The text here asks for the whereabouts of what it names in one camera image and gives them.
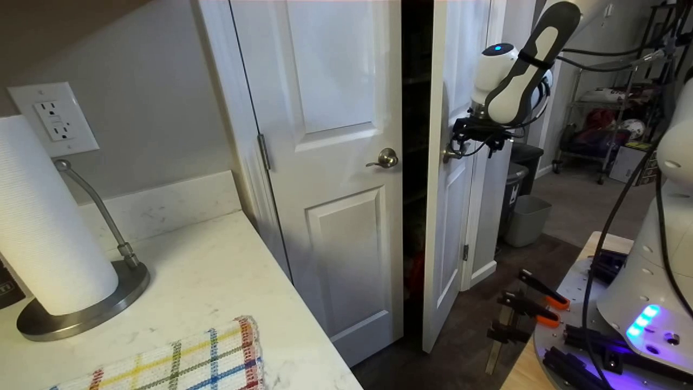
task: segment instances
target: door frame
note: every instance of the door frame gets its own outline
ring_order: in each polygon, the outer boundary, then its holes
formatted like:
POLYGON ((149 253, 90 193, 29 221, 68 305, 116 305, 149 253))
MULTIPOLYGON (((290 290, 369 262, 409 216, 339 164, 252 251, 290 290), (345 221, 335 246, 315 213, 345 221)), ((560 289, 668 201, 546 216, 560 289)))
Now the door frame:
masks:
POLYGON ((232 144, 232 172, 240 203, 265 246, 271 250, 283 274, 290 275, 290 262, 283 251, 282 223, 273 200, 273 189, 258 147, 258 127, 246 90, 240 44, 229 3, 197 0, 199 31, 215 78, 218 108, 227 122, 232 144))

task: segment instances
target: door panel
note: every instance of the door panel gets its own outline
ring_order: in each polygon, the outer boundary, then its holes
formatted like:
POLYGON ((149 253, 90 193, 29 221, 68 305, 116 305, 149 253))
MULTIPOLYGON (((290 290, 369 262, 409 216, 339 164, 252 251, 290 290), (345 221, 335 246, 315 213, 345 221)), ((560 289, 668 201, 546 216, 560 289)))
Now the door panel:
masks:
POLYGON ((294 287, 349 364, 402 333, 398 5, 232 0, 294 287))
POLYGON ((458 299, 468 237, 473 159, 441 161, 450 127, 473 103, 476 59, 486 47, 490 0, 434 5, 434 65, 427 184, 427 267, 423 350, 436 338, 458 299))

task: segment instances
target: table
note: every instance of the table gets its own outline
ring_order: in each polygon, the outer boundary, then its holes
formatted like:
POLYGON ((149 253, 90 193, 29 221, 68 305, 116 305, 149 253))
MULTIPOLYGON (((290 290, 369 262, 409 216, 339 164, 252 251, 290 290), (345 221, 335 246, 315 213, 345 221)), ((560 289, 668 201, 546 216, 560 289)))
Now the table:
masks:
POLYGON ((95 329, 30 342, 16 329, 25 301, 0 311, 2 389, 49 389, 229 325, 240 315, 260 327, 268 389, 360 389, 243 213, 134 242, 134 250, 151 285, 132 309, 95 329))
MULTIPOLYGON (((584 242, 580 255, 576 258, 576 262, 589 262, 594 251, 595 251, 595 246, 598 246, 598 238, 599 238, 599 232, 594 232, 589 237, 589 240, 584 242)), ((613 237, 608 234, 607 240, 604 240, 604 250, 610 250, 610 251, 631 251, 631 246, 632 240, 628 238, 622 238, 622 237, 613 237)), ((538 351, 535 351, 535 338, 530 338, 515 367, 511 368, 509 377, 504 380, 503 389, 507 390, 517 390, 517 389, 533 389, 533 390, 540 390, 540 389, 557 389, 554 382, 548 377, 543 364, 540 362, 538 357, 538 351)))

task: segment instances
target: plaid towel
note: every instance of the plaid towel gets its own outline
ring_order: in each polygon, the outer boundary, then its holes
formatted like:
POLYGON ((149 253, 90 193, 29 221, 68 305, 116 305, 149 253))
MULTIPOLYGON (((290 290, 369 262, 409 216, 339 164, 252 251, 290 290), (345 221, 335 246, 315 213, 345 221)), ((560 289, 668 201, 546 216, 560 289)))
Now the plaid towel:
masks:
POLYGON ((101 367, 90 375, 55 385, 55 390, 116 389, 243 389, 263 390, 258 325, 238 317, 233 325, 207 329, 163 350, 101 367))

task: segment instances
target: electrical outlet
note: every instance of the electrical outlet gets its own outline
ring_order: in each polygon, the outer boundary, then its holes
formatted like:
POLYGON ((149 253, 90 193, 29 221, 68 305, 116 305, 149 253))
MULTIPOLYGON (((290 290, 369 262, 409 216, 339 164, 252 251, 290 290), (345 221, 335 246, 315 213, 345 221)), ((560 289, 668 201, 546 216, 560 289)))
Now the electrical outlet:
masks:
POLYGON ((68 83, 10 86, 9 93, 49 156, 99 149, 68 83))

